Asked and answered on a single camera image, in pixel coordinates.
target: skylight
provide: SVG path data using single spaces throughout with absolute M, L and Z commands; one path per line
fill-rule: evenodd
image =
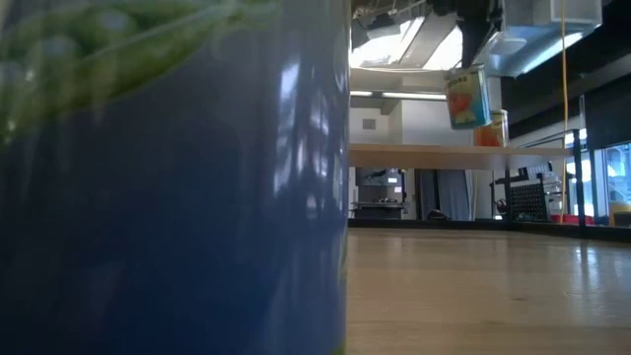
M 459 68 L 462 60 L 462 31 L 458 26 L 447 36 L 427 61 L 425 70 L 450 70 Z
M 424 18 L 407 21 L 401 25 L 400 34 L 371 39 L 353 50 L 351 67 L 392 64 L 401 59 L 423 25 Z

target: ceiling duct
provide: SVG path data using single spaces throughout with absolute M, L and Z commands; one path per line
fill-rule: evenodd
M 563 0 L 504 0 L 502 30 L 480 49 L 474 64 L 492 76 L 517 77 L 562 50 Z M 601 0 L 566 1 L 566 46 L 602 23 Z

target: glass window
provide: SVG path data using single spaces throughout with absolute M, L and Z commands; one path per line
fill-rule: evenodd
M 631 144 L 607 148 L 605 156 L 609 224 L 631 227 Z

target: ceiling light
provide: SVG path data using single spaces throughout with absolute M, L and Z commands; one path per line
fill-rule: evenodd
M 408 100 L 430 100 L 445 101 L 447 96 L 444 94 L 422 94 L 422 93 L 382 93 L 382 97 L 386 99 L 408 99 Z
M 373 92 L 351 90 L 351 97 L 367 98 L 367 97 L 371 97 L 372 95 L 373 95 Z

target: wooden floor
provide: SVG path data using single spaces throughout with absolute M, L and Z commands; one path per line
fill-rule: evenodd
M 631 354 L 631 247 L 350 230 L 348 355 Z

